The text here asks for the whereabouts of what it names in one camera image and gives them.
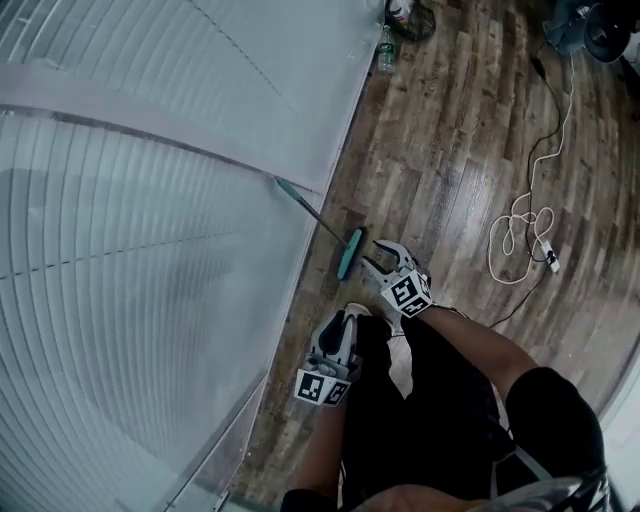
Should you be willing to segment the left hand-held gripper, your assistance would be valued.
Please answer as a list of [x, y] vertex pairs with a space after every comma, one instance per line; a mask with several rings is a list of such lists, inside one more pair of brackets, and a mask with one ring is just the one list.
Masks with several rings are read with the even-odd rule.
[[338, 354], [343, 365], [318, 354], [308, 353], [297, 371], [294, 397], [322, 407], [337, 407], [361, 373], [361, 358], [352, 357], [357, 344], [357, 318], [336, 311], [312, 335], [313, 351]]

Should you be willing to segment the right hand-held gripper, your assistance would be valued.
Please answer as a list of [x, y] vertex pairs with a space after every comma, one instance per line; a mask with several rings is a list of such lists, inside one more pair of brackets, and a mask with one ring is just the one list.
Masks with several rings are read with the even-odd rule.
[[413, 318], [433, 305], [430, 277], [412, 259], [408, 249], [391, 240], [377, 239], [374, 245], [396, 259], [393, 270], [387, 271], [368, 256], [362, 264], [381, 283], [381, 294], [387, 302], [407, 318]]

